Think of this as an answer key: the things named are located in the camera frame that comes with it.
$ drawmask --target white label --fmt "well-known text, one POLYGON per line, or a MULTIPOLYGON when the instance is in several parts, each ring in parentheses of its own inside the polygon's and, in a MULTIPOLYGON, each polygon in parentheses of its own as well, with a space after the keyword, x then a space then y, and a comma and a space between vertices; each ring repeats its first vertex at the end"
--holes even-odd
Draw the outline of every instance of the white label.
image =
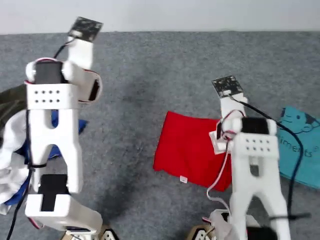
POLYGON ((180 182, 186 184, 188 182, 188 178, 185 176, 180 176, 180 182))

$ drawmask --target cartoon print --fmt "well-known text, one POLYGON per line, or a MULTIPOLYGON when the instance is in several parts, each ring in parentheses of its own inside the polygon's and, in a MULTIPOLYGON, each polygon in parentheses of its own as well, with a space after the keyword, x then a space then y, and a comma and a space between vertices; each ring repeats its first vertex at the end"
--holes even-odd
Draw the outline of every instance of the cartoon print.
POLYGON ((282 109, 280 123, 291 129, 295 134, 308 133, 320 127, 320 122, 314 117, 304 112, 298 112, 294 108, 286 107, 282 109))

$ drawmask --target teal cloth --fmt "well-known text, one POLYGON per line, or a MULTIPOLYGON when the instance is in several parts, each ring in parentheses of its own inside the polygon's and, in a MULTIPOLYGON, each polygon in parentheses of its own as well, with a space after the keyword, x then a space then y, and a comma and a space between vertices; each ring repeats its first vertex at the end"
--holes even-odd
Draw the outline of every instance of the teal cloth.
MULTIPOLYGON (((289 128, 303 144, 303 159, 296 181, 313 188, 320 188, 320 119, 287 106, 282 110, 280 123, 289 128)), ((282 176, 291 178, 297 163, 300 147, 294 137, 278 129, 279 170, 282 176)))

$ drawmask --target white wall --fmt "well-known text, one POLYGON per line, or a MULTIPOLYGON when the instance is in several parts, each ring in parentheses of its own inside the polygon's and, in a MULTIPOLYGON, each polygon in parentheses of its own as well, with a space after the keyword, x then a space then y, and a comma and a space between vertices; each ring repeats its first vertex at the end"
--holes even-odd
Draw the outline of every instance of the white wall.
POLYGON ((320 0, 0 0, 0 34, 67 32, 77 16, 103 31, 320 30, 320 0))

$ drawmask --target circuit board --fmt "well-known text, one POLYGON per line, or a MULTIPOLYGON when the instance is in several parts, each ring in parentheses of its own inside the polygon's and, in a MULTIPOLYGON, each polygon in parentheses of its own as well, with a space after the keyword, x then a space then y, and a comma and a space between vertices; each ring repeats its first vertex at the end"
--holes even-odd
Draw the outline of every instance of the circuit board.
POLYGON ((212 81, 214 89, 220 98, 243 93, 242 87, 234 76, 226 76, 212 81))
POLYGON ((91 43, 95 40, 102 26, 103 23, 101 22, 79 16, 70 29, 68 35, 91 43))

